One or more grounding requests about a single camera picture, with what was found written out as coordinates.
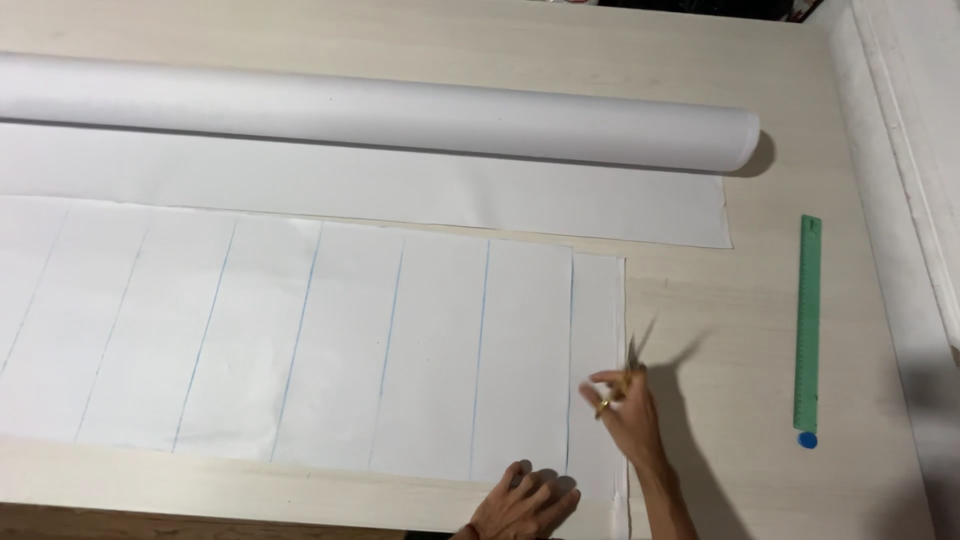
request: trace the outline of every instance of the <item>wooden table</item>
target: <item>wooden table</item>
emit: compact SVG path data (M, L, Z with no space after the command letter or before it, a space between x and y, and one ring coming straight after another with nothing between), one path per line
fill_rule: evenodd
M519 0L0 0L0 50L728 105L734 248L476 231L627 258L668 451L704 538L927 538L929 516L830 66L815 30ZM820 446L791 423L798 238L823 218ZM688 345L702 336L692 352ZM679 361L682 351L690 352ZM0 501L455 529L489 486L6 440ZM634 537L649 537L632 486ZM571 537L607 533L582 505Z

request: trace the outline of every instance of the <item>scissors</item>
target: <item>scissors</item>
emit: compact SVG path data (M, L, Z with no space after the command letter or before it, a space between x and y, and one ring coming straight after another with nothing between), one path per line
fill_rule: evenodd
M647 340L650 339L650 333L653 332L654 323L656 322L657 318L654 317L653 320L650 321L650 325L647 326L647 332L644 333L643 339L640 340L639 344L635 343L635 337L633 335L630 336L630 345L627 346L627 361L623 366L623 375L613 383L610 394L597 406L596 414L594 415L595 419L599 420L600 415L604 410L610 408L611 403L618 402L627 397L630 385L634 382L634 376L644 368L644 365L640 363L640 352L643 351Z

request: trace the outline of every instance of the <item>hand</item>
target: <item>hand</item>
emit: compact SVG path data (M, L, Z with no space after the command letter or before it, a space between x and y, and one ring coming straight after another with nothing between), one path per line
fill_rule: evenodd
M601 371L591 375L590 380L605 382L607 386L612 386L621 377L623 377L622 371ZM657 406L654 404L650 388L647 387L646 366L634 373L626 394L616 408L607 407L600 413L600 419L613 437L613 442L635 467L665 461L663 444L660 441ZM602 398L592 384L587 382L581 384L580 395L594 408L600 406Z
M515 479L523 478L511 488ZM573 489L557 499L554 480L542 482L539 473L523 474L515 462L500 483L480 503L470 524L479 540L535 540L545 537L577 507L580 491Z

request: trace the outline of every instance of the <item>ruler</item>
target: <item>ruler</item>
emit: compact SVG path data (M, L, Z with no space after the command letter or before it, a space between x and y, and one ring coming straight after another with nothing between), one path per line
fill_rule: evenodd
M800 231L800 292L797 302L797 373L793 427L805 431L800 443L816 446L817 378L820 369L820 218L804 215Z

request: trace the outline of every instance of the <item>white fabric roll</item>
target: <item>white fabric roll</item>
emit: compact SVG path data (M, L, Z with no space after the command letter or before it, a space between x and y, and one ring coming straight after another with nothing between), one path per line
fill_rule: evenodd
M759 136L727 107L15 53L0 118L707 171Z

